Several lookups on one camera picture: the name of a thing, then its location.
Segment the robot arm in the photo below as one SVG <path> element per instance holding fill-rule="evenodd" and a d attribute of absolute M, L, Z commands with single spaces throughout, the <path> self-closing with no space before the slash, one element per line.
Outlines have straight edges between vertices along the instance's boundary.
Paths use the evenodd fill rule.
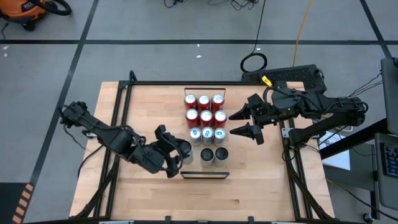
<path fill-rule="evenodd" d="M 273 105 L 267 102 L 267 92 L 272 89 Z M 298 115 L 309 119 L 320 119 L 323 114 L 333 113 L 327 119 L 304 129 L 291 129 L 289 139 L 292 146 L 306 143 L 312 136 L 338 126 L 359 126 L 365 120 L 368 105 L 358 97 L 328 98 L 320 93 L 309 93 L 290 88 L 268 87 L 263 99 L 257 94 L 248 98 L 243 108 L 229 117 L 230 120 L 250 119 L 253 125 L 232 129 L 237 134 L 255 139 L 257 144 L 264 143 L 261 129 L 264 125 L 276 125 L 279 121 L 296 118 Z"/>
<path fill-rule="evenodd" d="M 176 176 L 182 166 L 182 159 L 187 156 L 181 152 L 184 151 L 183 147 L 190 147 L 190 144 L 168 133 L 164 125 L 159 125 L 155 130 L 157 141 L 146 144 L 146 138 L 135 133 L 130 126 L 110 127 L 90 115 L 84 102 L 72 102 L 64 107 L 66 109 L 60 110 L 61 124 L 67 128 L 85 127 L 97 135 L 99 143 L 116 155 L 128 162 L 138 164 L 152 174 L 164 170 L 168 178 Z M 174 150 L 177 150 L 178 155 L 171 157 L 170 153 Z"/>

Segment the orange vacuum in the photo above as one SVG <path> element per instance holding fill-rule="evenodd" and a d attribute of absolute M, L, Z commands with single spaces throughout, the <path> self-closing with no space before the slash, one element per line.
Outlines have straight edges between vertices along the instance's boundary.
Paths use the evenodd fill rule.
<path fill-rule="evenodd" d="M 35 29 L 35 22 L 42 18 L 46 12 L 59 16 L 70 15 L 72 10 L 64 0 L 54 0 L 61 4 L 65 10 L 58 10 L 57 4 L 45 0 L 0 0 L 0 17 L 8 22 L 22 24 L 28 31 Z"/>

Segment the yellow cable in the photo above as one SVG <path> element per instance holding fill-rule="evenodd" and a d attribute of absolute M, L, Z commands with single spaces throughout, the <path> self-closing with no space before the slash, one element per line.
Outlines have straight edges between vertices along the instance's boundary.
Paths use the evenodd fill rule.
<path fill-rule="evenodd" d="M 310 0 L 308 2 L 307 9 L 305 10 L 305 13 L 304 13 L 303 22 L 301 23 L 300 30 L 298 31 L 298 35 L 297 35 L 297 39 L 296 39 L 296 47 L 294 49 L 293 67 L 294 67 L 294 64 L 296 63 L 297 47 L 299 46 L 299 40 L 300 40 L 300 36 L 301 36 L 301 31 L 303 31 L 305 20 L 307 19 L 307 15 L 308 15 L 308 12 L 310 11 L 311 5 L 312 5 L 312 0 Z"/>

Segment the gray floor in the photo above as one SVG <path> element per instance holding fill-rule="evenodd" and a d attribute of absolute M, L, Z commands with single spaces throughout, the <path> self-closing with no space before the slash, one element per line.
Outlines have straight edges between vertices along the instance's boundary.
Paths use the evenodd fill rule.
<path fill-rule="evenodd" d="M 172 9 L 163 0 L 99 0 L 87 40 L 255 39 L 261 4 L 235 11 L 229 4 L 208 6 L 188 0 Z M 79 40 L 93 0 L 68 0 L 73 14 L 48 15 L 34 32 L 17 24 L 7 40 Z M 295 40 L 307 0 L 268 0 L 259 38 Z M 367 1 L 385 40 L 398 40 L 395 0 Z M 377 40 L 357 0 L 314 1 L 302 40 Z M 77 44 L 0 44 L 0 182 L 28 182 L 50 125 Z M 294 45 L 258 45 L 268 68 L 289 67 Z M 139 80 L 240 80 L 239 63 L 252 44 L 95 45 L 83 47 L 65 102 L 87 102 L 94 111 L 105 80 L 125 80 L 133 69 Z M 388 46 L 398 55 L 398 46 Z M 327 96 L 346 96 L 375 77 L 384 53 L 379 45 L 300 45 L 296 65 L 315 63 L 325 72 Z M 248 69 L 258 67 L 248 62 Z M 357 131 L 385 117 L 382 87 L 361 95 L 370 109 Z M 71 131 L 84 142 L 80 131 Z M 37 222 L 67 218 L 83 151 L 57 126 L 25 218 Z M 369 209 L 329 185 L 336 216 L 361 222 Z M 369 201 L 369 194 L 349 187 Z M 398 212 L 385 211 L 398 216 Z M 392 223 L 382 218 L 383 223 Z"/>

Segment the wooden tabletop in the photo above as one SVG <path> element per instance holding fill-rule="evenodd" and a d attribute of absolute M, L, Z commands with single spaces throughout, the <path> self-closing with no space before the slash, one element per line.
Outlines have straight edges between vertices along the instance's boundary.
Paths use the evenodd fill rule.
<path fill-rule="evenodd" d="M 95 116 L 110 124 L 117 92 L 117 82 L 103 82 L 95 109 Z M 262 96 L 264 86 L 197 86 L 199 88 L 226 88 L 224 110 L 231 115 L 243 107 L 247 97 L 254 93 Z M 289 83 L 300 89 L 302 83 Z M 144 135 L 147 142 L 155 141 L 154 130 L 164 124 L 176 138 L 189 139 L 183 104 L 185 86 L 133 86 L 127 124 Z M 212 95 L 220 90 L 194 90 L 194 94 Z M 88 105 L 93 111 L 94 105 Z M 227 121 L 225 130 L 244 125 L 246 121 Z M 295 119 L 297 128 L 312 124 L 309 119 Z M 264 144 L 242 136 L 228 135 L 224 147 L 229 151 L 227 164 L 222 171 L 230 175 L 225 180 L 183 179 L 180 175 L 168 179 L 165 172 L 150 174 L 143 168 L 122 161 L 119 167 L 113 202 L 112 219 L 118 220 L 213 220 L 246 221 L 254 216 L 256 221 L 292 221 L 294 211 L 285 162 L 282 160 L 282 141 L 278 126 L 268 125 L 262 130 Z M 308 145 L 318 148 L 315 140 Z M 99 146 L 96 139 L 89 140 L 85 156 Z M 204 146 L 194 147 L 194 163 L 183 170 L 202 169 L 198 153 Z M 324 210 L 334 217 L 330 195 L 319 153 L 309 147 L 301 149 L 303 168 L 309 191 Z M 90 200 L 100 179 L 104 149 L 83 166 L 70 215 L 76 215 Z M 302 196 L 298 191 L 300 212 L 304 217 Z M 108 199 L 103 196 L 101 214 Z"/>

